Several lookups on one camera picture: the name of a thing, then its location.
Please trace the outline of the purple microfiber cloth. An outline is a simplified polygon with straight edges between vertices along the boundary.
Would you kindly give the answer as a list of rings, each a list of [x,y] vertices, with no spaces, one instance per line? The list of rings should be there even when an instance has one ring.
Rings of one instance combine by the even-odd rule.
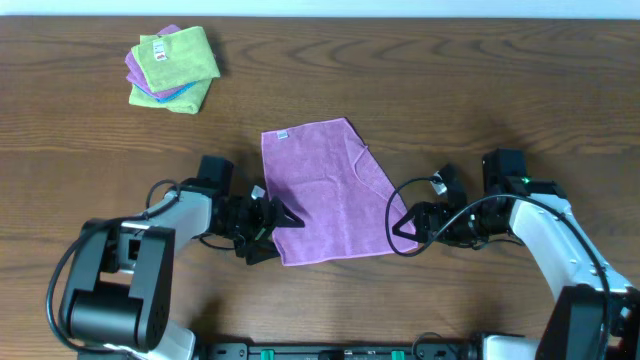
[[[345,118],[261,134],[267,193],[303,222],[273,240],[285,266],[410,252],[413,241],[386,238],[385,223],[407,212],[368,146]]]

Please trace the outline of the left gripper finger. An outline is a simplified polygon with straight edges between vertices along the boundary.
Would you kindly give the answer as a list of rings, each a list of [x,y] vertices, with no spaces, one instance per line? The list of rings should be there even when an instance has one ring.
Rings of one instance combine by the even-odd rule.
[[[256,265],[279,256],[280,253],[273,241],[253,241],[246,247],[245,261],[247,265]]]
[[[304,228],[304,221],[293,213],[279,198],[270,201],[270,228]]]

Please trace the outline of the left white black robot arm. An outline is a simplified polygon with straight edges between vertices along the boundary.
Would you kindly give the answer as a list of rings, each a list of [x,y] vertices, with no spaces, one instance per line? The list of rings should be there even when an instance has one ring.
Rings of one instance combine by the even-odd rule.
[[[195,334],[169,319],[175,255],[191,240],[229,239],[253,265],[277,256],[271,241],[302,219],[279,198],[232,196],[229,180],[169,181],[143,212],[87,221],[63,259],[71,264],[54,334],[84,359],[191,359]]]

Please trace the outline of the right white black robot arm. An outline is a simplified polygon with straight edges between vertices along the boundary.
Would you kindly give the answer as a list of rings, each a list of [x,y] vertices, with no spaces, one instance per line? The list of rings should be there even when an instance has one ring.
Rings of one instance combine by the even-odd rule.
[[[473,202],[443,176],[430,182],[445,203],[415,204],[387,239],[480,250],[504,240],[526,247],[542,272],[555,306],[539,340],[484,334],[451,351],[458,359],[636,359],[639,291],[599,253],[575,219],[562,188],[527,176],[490,176]]]

